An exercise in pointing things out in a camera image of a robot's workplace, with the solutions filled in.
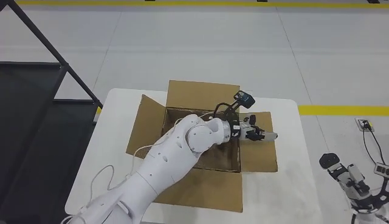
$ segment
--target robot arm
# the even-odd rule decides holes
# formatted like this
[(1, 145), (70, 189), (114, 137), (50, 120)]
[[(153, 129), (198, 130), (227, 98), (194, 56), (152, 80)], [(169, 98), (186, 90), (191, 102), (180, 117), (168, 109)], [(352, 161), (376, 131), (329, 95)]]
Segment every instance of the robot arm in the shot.
[(334, 153), (324, 154), (319, 163), (339, 183), (349, 198), (352, 209), (357, 212), (352, 223), (357, 219), (360, 224), (373, 224), (376, 218), (389, 223), (389, 212), (385, 206), (389, 202), (389, 192), (386, 191), (387, 179), (384, 180), (380, 193), (372, 195), (370, 187), (364, 182), (365, 177), (356, 165), (351, 164), (347, 168), (344, 167)]
[(235, 110), (249, 108), (254, 99), (239, 91), (223, 118), (205, 122), (197, 115), (188, 115), (151, 147), (139, 169), (119, 187), (97, 197), (73, 216), (71, 224), (140, 223), (146, 209), (165, 189), (175, 184), (198, 162), (201, 154), (214, 144), (226, 143), (231, 137), (251, 140), (274, 140), (277, 134), (265, 137), (255, 121), (239, 122)]

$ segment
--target table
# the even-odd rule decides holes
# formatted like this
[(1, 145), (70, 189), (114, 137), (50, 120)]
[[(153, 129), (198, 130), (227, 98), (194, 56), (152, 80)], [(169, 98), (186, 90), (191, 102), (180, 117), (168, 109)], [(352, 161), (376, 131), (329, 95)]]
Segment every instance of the table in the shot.
[[(112, 89), (107, 96), (65, 210), (76, 214), (89, 200), (94, 175), (104, 166), (115, 166), (113, 186), (130, 171), (132, 155), (126, 147), (142, 94), (165, 105), (167, 92)], [(255, 98), (241, 112), (272, 114), (277, 151), (277, 173), (243, 173), (243, 213), (152, 203), (143, 222), (156, 223), (323, 223), (297, 105), (292, 100)], [(94, 182), (94, 197), (106, 192), (110, 170)]]

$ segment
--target cardboard box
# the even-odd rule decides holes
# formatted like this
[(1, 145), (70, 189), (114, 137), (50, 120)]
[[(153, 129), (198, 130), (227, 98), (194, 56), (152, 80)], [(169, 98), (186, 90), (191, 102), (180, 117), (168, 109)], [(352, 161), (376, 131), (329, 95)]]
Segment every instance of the cardboard box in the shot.
[[(142, 95), (126, 153), (133, 155), (138, 148), (154, 144), (178, 118), (213, 111), (218, 103), (233, 103), (237, 91), (239, 86), (234, 85), (170, 81), (166, 107)], [(251, 114), (256, 115), (258, 127), (273, 131), (269, 112)], [(144, 158), (147, 152), (139, 151), (137, 157)], [(277, 172), (275, 143), (232, 140), (213, 146), (155, 202), (242, 212), (242, 172)]]

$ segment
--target floor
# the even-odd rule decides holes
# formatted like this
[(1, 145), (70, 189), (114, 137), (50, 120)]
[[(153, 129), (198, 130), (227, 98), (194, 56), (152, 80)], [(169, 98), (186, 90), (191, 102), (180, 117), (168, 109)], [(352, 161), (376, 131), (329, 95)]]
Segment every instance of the floor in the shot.
[[(300, 105), (389, 102), (388, 10), (22, 8), (103, 102), (112, 88), (167, 90), (171, 79), (239, 84), (256, 97)], [(12, 11), (0, 13), (0, 26), (0, 61), (55, 61)], [(56, 97), (88, 98), (70, 77)], [(389, 118), (367, 118), (388, 157)], [(362, 133), (349, 116), (301, 116), (301, 121), (324, 223), (349, 223), (346, 197), (318, 160), (335, 152), (343, 164), (358, 165), (372, 189), (380, 188)], [(367, 143), (378, 159), (370, 135)]]

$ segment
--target power outlet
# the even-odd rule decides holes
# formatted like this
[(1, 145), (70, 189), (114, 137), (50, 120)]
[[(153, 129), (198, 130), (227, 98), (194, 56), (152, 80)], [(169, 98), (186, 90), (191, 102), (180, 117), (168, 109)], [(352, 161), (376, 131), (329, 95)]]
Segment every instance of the power outlet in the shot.
[(356, 122), (357, 125), (358, 125), (358, 129), (359, 129), (360, 131), (363, 131), (363, 125), (364, 125), (363, 122), (364, 122), (365, 120), (368, 122), (368, 124), (370, 124), (371, 131), (374, 132), (373, 124), (372, 124), (370, 121), (368, 121), (367, 119), (365, 119), (365, 118), (355, 118), (355, 122)]

